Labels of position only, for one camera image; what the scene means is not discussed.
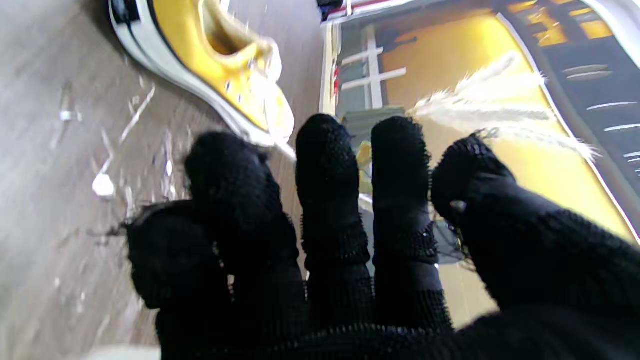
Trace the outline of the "right robot hand black glove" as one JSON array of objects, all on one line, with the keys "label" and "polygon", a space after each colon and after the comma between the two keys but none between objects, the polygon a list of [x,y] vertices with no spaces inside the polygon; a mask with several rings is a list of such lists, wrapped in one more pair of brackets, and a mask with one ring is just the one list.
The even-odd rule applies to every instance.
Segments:
[{"label": "right robot hand black glove", "polygon": [[305,280],[266,154],[206,132],[190,199],[123,223],[163,360],[637,360],[638,249],[521,187],[482,137],[434,171],[423,130],[372,131],[374,253],[344,126],[298,133]]}]

